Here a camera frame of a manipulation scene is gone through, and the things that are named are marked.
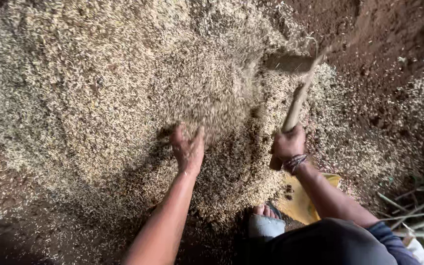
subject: dirt ground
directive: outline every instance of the dirt ground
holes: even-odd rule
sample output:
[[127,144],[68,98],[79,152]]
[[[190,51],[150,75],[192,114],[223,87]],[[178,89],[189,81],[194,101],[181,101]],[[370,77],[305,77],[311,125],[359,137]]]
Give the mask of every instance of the dirt ground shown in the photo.
[[[365,130],[378,127],[390,137],[424,142],[424,127],[412,127],[411,117],[405,117],[396,104],[386,100],[397,102],[404,97],[398,87],[410,78],[424,76],[424,1],[288,0],[286,3],[294,8],[298,22],[313,32],[319,47],[332,45],[328,64],[346,77],[348,85],[358,88],[354,93],[364,95],[366,101],[360,111],[349,114],[355,133],[363,135]],[[377,110],[378,114],[370,115],[367,109]],[[400,116],[407,121],[406,127],[391,123]],[[0,146],[0,213],[8,214],[0,220],[1,265],[119,263],[146,216],[113,231],[109,224],[78,214],[77,205],[50,204],[52,194],[23,171],[8,169],[2,151]],[[343,177],[356,187],[364,182]],[[405,185],[387,186],[382,192],[397,195],[413,185],[409,176],[402,183]],[[374,204],[375,190],[360,192],[365,206],[373,210],[383,208]],[[236,244],[243,238],[240,227],[245,215],[246,211],[239,213],[235,217],[237,226],[227,230],[191,213],[177,263],[232,261]]]

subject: gray sandal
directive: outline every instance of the gray sandal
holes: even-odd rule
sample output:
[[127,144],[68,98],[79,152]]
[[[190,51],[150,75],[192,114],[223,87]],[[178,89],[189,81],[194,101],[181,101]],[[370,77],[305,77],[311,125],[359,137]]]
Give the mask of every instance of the gray sandal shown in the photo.
[[268,206],[280,219],[252,214],[248,223],[249,238],[264,237],[266,241],[269,241],[285,232],[286,222],[282,220],[281,212],[271,203],[268,203]]

